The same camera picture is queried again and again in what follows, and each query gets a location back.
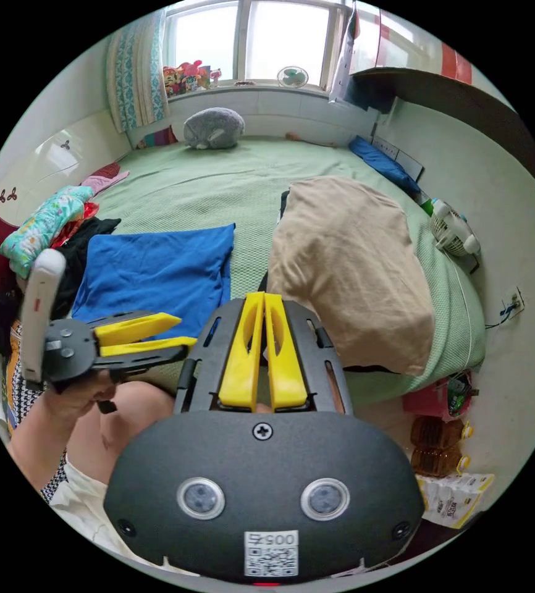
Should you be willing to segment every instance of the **cooking oil bottle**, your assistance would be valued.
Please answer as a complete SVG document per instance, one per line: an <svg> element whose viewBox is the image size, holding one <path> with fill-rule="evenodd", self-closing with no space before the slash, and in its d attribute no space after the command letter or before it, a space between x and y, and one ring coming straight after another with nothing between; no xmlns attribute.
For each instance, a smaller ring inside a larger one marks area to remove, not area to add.
<svg viewBox="0 0 535 593"><path fill-rule="evenodd" d="M462 455L459 445L446 449L416 447L411 454L411 466L417 474L431 477L445 477L451 472L463 473L470 464L470 458Z"/></svg>
<svg viewBox="0 0 535 593"><path fill-rule="evenodd" d="M446 449L473 436L473 426L462 420L443 422L432 416L419 416L411 426L411 443L416 447Z"/></svg>

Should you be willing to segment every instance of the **gray plush toy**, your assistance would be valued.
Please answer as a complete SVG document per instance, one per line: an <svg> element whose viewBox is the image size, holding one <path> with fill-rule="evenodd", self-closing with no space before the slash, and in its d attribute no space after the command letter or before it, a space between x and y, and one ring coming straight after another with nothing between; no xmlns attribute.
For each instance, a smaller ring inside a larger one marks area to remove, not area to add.
<svg viewBox="0 0 535 593"><path fill-rule="evenodd" d="M185 142L192 148L231 148L245 132L245 121L232 109L211 107L191 116L183 126Z"/></svg>

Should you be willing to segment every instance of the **knee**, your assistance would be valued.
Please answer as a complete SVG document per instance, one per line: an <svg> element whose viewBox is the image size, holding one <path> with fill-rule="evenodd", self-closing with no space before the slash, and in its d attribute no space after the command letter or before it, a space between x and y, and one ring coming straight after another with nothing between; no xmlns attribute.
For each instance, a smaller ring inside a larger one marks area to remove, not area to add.
<svg viewBox="0 0 535 593"><path fill-rule="evenodd" d="M175 405L175 400L166 391L144 381L118 385L113 401L122 416L129 416L140 425L170 416Z"/></svg>

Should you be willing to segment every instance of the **patterned curtain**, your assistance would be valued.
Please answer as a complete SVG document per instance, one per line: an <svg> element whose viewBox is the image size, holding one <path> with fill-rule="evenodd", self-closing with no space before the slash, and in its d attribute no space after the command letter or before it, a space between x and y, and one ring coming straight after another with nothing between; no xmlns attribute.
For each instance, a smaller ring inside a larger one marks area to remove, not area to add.
<svg viewBox="0 0 535 593"><path fill-rule="evenodd" d="M107 96L119 133L168 117L162 76L166 9L113 34L107 51Z"/></svg>

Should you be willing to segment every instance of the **blue cloth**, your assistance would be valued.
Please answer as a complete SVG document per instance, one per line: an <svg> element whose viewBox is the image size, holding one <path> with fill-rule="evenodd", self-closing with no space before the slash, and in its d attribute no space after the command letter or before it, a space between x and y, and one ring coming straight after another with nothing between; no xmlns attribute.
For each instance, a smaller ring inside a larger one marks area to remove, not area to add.
<svg viewBox="0 0 535 593"><path fill-rule="evenodd" d="M97 235L72 317L92 321L144 309L182 322L153 339L197 338L212 312L230 300L235 225L141 235Z"/></svg>
<svg viewBox="0 0 535 593"><path fill-rule="evenodd" d="M367 165L380 173L386 179L396 184L408 196L414 198L420 193L418 184L406 173L405 169L398 163L391 160L385 153L367 142L364 138L356 136L350 142L348 148L359 156Z"/></svg>

